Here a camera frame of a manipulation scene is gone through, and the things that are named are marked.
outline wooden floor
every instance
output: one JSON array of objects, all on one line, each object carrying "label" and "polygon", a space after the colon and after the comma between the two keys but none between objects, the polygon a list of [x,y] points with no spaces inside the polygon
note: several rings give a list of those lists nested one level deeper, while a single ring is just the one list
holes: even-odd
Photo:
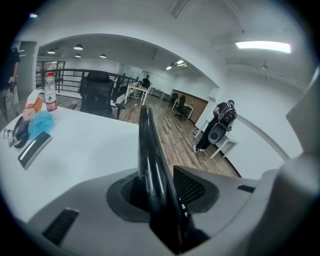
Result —
[{"label": "wooden floor", "polygon": [[[210,156],[216,150],[213,145],[210,145],[206,151],[194,153],[192,146],[200,139],[200,137],[194,138],[197,132],[194,124],[188,119],[180,120],[177,116],[174,117],[176,111],[171,110],[172,106],[169,107],[167,101],[160,100],[156,96],[148,96],[145,104],[152,109],[155,127],[171,173],[173,166],[179,165],[237,177],[235,171],[220,153],[210,159]],[[129,98],[119,119],[138,124],[140,109],[140,101]]]}]

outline person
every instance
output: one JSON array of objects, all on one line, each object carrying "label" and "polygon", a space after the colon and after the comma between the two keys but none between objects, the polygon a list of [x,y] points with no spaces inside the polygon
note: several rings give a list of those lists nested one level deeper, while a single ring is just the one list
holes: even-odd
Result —
[{"label": "person", "polygon": [[144,88],[149,88],[150,86],[150,80],[149,80],[149,75],[146,75],[146,78],[142,79],[142,85]]},{"label": "person", "polygon": [[17,84],[19,62],[18,49],[10,49],[6,56],[6,60],[3,62],[3,68],[0,75],[0,111],[8,123],[17,117],[14,101],[14,87]]},{"label": "person", "polygon": [[[228,103],[230,103],[232,107],[235,105],[235,102],[232,99],[230,99]],[[213,110],[213,119],[206,127],[204,134],[202,138],[199,140],[198,144],[193,146],[193,152],[197,153],[199,150],[205,151],[210,146],[211,143],[208,139],[209,133],[212,127],[214,126],[214,124],[216,123],[216,121],[218,120],[220,111],[223,111],[227,105],[228,104],[226,102],[221,102],[215,107],[215,109]]]}]

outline ceiling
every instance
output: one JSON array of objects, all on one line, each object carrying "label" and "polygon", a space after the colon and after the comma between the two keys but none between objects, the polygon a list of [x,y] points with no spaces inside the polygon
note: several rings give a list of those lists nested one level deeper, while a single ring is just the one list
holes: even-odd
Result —
[{"label": "ceiling", "polygon": [[[104,3],[106,6],[129,4],[127,0],[94,1]],[[145,6],[146,12],[150,5],[157,5],[159,9],[158,13],[154,14],[155,19],[158,19],[156,15],[160,15],[161,12],[163,18],[168,21],[168,23],[163,23],[163,26],[169,26],[169,22],[179,24],[180,31],[177,32],[177,35],[182,35],[181,31],[189,35],[183,39],[190,44],[197,44],[197,47],[203,45],[204,54],[213,59],[222,60],[229,71],[252,73],[271,81],[275,80],[294,86],[301,91],[308,86],[315,71],[317,61],[308,47],[304,31],[293,20],[291,14],[277,5],[275,1],[189,0],[174,21],[170,19],[172,18],[170,10],[175,0],[134,1],[139,3],[140,7]],[[74,0],[68,0],[68,3],[74,3]],[[289,43],[292,53],[238,49],[235,45],[236,41],[252,40]],[[150,60],[156,49],[153,45],[127,38],[83,36],[44,46],[40,49],[39,54],[43,56],[48,48],[57,47],[63,50],[64,57],[73,58],[75,54],[73,46],[78,43],[84,46],[81,52],[83,58],[97,58],[104,53],[109,59],[116,61],[125,61],[123,55],[130,56],[132,59]],[[175,54],[159,49],[152,64],[165,69],[170,63],[179,59]],[[188,68],[175,67],[171,72],[177,74],[191,72],[199,75],[197,68],[189,63]]]}]

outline water bottle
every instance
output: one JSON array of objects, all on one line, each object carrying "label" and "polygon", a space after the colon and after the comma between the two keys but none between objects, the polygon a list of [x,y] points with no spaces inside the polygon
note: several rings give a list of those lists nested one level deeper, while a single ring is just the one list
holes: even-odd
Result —
[{"label": "water bottle", "polygon": [[56,101],[56,82],[53,72],[48,72],[44,86],[44,100],[46,110],[53,114],[54,118],[58,117],[57,101]]}]

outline black office chair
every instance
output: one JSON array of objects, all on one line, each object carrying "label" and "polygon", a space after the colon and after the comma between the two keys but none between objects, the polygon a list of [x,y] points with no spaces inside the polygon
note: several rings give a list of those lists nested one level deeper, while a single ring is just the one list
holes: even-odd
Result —
[{"label": "black office chair", "polygon": [[182,95],[179,99],[179,105],[177,107],[178,113],[175,113],[173,116],[178,116],[180,119],[184,117],[184,114],[186,113],[186,96]]},{"label": "black office chair", "polygon": [[178,99],[178,93],[174,93],[174,94],[172,94],[172,97],[171,97],[171,99],[170,99],[170,102],[169,102],[169,106],[173,106],[174,104],[175,104],[175,101],[176,101],[176,99]]},{"label": "black office chair", "polygon": [[87,77],[81,80],[81,112],[94,114],[106,118],[119,119],[120,111],[126,107],[116,103],[116,118],[112,114],[111,96],[114,82],[109,79],[109,74],[104,71],[91,70]]}]

